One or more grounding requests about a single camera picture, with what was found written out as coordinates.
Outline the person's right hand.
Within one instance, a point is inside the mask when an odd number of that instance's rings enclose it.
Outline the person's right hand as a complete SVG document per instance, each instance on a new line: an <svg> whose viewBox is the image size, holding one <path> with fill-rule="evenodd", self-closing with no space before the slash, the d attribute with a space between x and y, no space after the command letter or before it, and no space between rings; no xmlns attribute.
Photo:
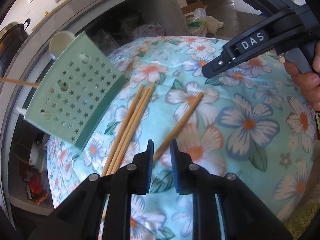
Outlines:
<svg viewBox="0 0 320 240"><path fill-rule="evenodd" d="M297 66L289 61L285 61L284 66L310 107L319 112L319 76L314 72L301 74Z"/></svg>

